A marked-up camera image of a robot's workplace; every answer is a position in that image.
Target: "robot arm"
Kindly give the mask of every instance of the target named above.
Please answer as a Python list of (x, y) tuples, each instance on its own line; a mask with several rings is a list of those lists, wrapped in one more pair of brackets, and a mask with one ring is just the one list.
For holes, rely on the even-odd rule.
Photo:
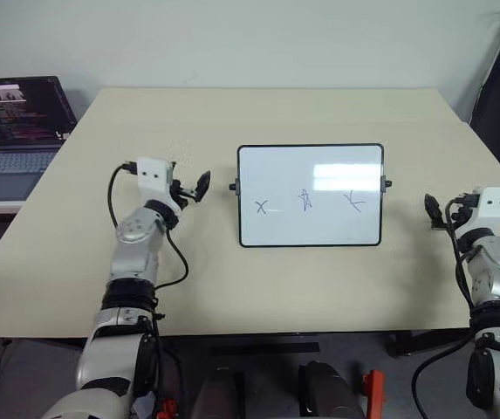
[(118, 246), (102, 307), (81, 354), (77, 389), (57, 402), (44, 419), (122, 419), (137, 397), (148, 393), (159, 368), (157, 327), (158, 251), (188, 201), (207, 192), (210, 172), (195, 190), (173, 178), (174, 164), (140, 158), (125, 165), (138, 176), (144, 206), (116, 228)]
[[(452, 203), (457, 206), (451, 214), (456, 247), (472, 278), (470, 327), (476, 347), (467, 397), (500, 419), (500, 237), (494, 235), (500, 227), (500, 188), (475, 189)], [(438, 224), (433, 216), (432, 221)]]

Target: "small whiteboard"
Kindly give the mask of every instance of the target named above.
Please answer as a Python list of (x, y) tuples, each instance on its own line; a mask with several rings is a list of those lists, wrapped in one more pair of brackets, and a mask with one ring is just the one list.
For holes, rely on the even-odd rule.
[(380, 144), (241, 146), (240, 245), (377, 245), (383, 190)]

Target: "beige tabletop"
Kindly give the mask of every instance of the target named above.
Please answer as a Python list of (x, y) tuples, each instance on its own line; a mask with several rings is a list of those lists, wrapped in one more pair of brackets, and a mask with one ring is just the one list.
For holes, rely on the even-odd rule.
[[(394, 186), (377, 247), (244, 249), (236, 149), (257, 143), (380, 142)], [(101, 91), (0, 242), (0, 336), (86, 336), (115, 246), (112, 170), (137, 156), (178, 161), (209, 193), (172, 232), (188, 279), (162, 290), (163, 334), (366, 331), (467, 326), (451, 245), (424, 193), (445, 203), (500, 186), (500, 165), (437, 91), (120, 89)], [(118, 218), (140, 205), (119, 175)], [(165, 245), (160, 283), (182, 274)]]

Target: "handwritten symbol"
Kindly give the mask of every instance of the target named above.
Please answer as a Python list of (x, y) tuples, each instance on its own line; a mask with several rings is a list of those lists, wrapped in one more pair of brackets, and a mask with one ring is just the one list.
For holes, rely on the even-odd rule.
[(266, 199), (265, 201), (263, 201), (262, 203), (259, 203), (258, 201), (256, 201), (256, 204), (257, 204), (257, 214), (259, 214), (259, 211), (263, 212), (264, 214), (267, 214), (265, 212), (265, 208), (264, 208), (264, 205), (265, 203), (267, 202), (268, 200)]
[(358, 208), (356, 206), (357, 203), (366, 203), (366, 201), (353, 201), (353, 191), (351, 190), (351, 195), (347, 195), (347, 194), (343, 194), (345, 196), (346, 199), (348, 199), (348, 202), (354, 207), (355, 210), (357, 210), (358, 212), (362, 212), (360, 211), (360, 208)]
[(298, 195), (298, 198), (300, 198), (304, 204), (304, 211), (306, 211), (308, 207), (312, 207), (312, 201), (310, 201), (310, 196), (308, 195), (307, 190), (302, 189), (302, 195)]

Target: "whiteboard frame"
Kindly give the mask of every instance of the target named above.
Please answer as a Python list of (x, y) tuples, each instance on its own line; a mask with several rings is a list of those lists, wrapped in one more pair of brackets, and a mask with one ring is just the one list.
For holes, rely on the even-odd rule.
[[(319, 147), (357, 147), (357, 146), (375, 146), (381, 150), (380, 162), (380, 228), (378, 241), (367, 244), (244, 244), (242, 243), (242, 190), (243, 185), (240, 182), (240, 150), (242, 148), (319, 148)], [(236, 151), (236, 194), (238, 195), (238, 243), (245, 248), (259, 247), (373, 247), (381, 243), (381, 220), (383, 219), (383, 195), (385, 194), (385, 149), (379, 142), (354, 142), (343, 144), (243, 144)]]

